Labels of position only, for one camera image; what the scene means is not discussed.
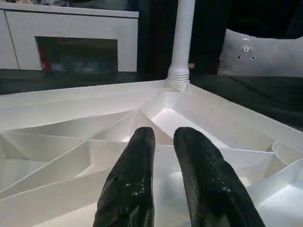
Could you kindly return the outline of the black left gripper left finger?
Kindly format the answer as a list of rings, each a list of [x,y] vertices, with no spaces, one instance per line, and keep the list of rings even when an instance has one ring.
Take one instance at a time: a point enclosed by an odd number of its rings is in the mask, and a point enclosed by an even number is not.
[[[154,225],[152,192],[154,154],[153,129],[137,128],[105,181],[97,203],[93,226]]]

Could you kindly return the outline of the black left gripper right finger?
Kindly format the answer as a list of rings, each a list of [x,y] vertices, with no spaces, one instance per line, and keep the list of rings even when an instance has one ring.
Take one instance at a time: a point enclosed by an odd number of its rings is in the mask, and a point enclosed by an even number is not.
[[[174,150],[181,168],[193,227],[263,227],[255,205],[233,167],[201,132],[179,127]]]

